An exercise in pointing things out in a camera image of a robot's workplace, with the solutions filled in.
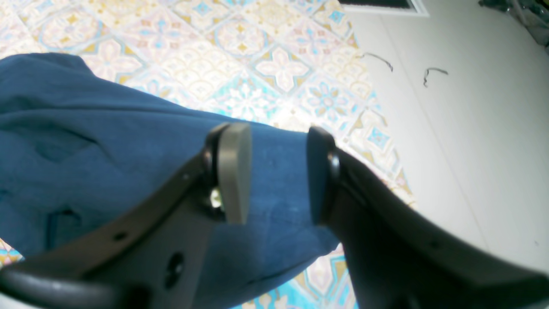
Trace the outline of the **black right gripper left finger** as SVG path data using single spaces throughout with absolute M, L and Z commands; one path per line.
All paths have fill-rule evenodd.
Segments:
M 212 231 L 245 224 L 251 129 L 227 123 L 131 211 L 1 270 L 3 309 L 190 309 Z

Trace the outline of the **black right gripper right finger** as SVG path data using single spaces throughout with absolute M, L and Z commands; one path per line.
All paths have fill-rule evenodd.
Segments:
M 361 309 L 545 309 L 548 276 L 410 209 L 320 127 L 307 134 L 311 216 L 341 242 Z

